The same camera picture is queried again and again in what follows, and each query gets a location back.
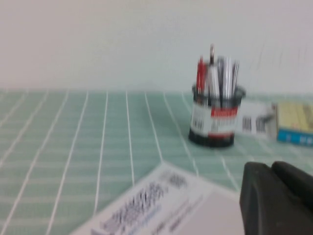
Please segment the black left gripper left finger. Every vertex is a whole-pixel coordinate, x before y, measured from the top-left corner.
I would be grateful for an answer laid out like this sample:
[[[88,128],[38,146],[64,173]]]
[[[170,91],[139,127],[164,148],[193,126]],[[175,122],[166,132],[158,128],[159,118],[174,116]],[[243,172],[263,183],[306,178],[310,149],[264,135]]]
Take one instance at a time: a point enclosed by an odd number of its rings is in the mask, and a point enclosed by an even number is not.
[[[311,235],[313,193],[295,193],[264,163],[244,166],[240,208],[246,235]]]

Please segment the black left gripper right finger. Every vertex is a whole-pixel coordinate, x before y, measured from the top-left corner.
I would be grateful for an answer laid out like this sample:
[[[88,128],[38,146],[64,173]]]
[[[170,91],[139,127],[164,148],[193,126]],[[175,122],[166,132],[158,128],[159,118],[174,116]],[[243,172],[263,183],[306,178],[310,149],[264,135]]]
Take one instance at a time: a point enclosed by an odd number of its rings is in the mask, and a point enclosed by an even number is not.
[[[313,177],[301,169],[283,161],[275,161],[271,169],[295,193],[313,192]]]

